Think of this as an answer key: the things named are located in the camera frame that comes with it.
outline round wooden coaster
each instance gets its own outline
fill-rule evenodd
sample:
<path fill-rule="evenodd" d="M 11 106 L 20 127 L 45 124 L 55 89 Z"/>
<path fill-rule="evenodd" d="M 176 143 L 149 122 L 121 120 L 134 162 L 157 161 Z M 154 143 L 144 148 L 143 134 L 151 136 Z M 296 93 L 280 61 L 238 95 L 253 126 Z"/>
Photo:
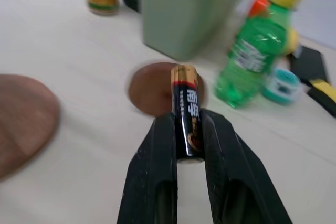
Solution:
<path fill-rule="evenodd" d="M 59 104 L 42 83 L 0 74 L 0 178 L 26 164 L 52 138 Z"/>
<path fill-rule="evenodd" d="M 128 89 L 129 98 L 141 112 L 161 116 L 172 111 L 171 70 L 177 64 L 160 62 L 139 69 L 132 77 Z M 205 100 L 205 84 L 198 77 L 200 105 Z"/>

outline aa battery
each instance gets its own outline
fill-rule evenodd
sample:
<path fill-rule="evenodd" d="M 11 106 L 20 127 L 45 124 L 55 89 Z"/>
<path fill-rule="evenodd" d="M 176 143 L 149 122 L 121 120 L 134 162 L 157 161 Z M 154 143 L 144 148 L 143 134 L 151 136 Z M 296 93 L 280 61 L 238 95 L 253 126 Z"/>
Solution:
<path fill-rule="evenodd" d="M 172 69 L 171 76 L 177 160 L 203 161 L 203 131 L 196 69 L 192 65 L 177 65 Z"/>

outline gold battery top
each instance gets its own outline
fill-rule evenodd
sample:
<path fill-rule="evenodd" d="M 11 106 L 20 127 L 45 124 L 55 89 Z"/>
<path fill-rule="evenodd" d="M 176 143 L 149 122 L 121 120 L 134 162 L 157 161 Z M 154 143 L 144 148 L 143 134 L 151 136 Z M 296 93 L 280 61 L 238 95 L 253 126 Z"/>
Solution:
<path fill-rule="evenodd" d="M 177 65 L 171 71 L 172 85 L 184 84 L 197 89 L 197 72 L 193 65 Z"/>

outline white table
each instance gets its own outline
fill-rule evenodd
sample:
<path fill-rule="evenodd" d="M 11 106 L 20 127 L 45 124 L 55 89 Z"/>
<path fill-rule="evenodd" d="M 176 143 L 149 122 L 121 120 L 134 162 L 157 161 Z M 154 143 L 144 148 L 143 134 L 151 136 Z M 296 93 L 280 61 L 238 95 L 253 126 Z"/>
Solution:
<path fill-rule="evenodd" d="M 0 25 L 0 72 L 40 80 L 62 106 L 55 140 L 0 183 L 0 223 L 115 223 L 129 161 L 153 121 L 129 102 L 129 74 L 172 60 L 141 42 L 140 16 L 126 7 L 104 18 L 85 0 L 0 0 Z M 336 53 L 302 42 L 323 52 L 336 83 Z M 223 52 L 215 44 L 192 61 L 210 89 Z M 336 122 L 320 105 L 303 94 L 289 107 L 260 97 L 233 110 L 209 92 L 207 108 L 225 115 L 263 161 L 293 223 L 334 223 Z M 203 164 L 178 171 L 179 224 L 212 223 Z"/>

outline brown round pad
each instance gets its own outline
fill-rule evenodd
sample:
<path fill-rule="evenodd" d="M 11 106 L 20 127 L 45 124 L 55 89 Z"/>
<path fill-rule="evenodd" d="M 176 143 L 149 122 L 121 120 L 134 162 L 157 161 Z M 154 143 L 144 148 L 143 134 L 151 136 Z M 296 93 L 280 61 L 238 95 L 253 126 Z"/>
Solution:
<path fill-rule="evenodd" d="M 0 74 L 0 178 L 27 163 L 50 141 L 59 104 L 42 83 Z"/>
<path fill-rule="evenodd" d="M 132 77 L 129 98 L 145 114 L 160 116 L 172 111 L 171 70 L 177 64 L 160 62 L 139 69 Z M 205 84 L 198 78 L 200 104 L 205 100 Z"/>

